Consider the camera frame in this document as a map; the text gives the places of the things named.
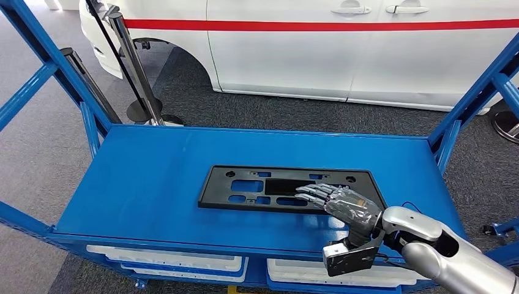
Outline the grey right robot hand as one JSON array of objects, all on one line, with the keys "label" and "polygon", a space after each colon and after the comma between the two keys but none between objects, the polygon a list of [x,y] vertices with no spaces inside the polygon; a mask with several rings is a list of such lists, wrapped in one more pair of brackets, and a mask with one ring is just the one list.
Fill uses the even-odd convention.
[{"label": "grey right robot hand", "polygon": [[348,187],[308,184],[296,188],[295,197],[311,202],[348,225],[348,242],[361,247],[372,239],[383,209],[375,202]]}]

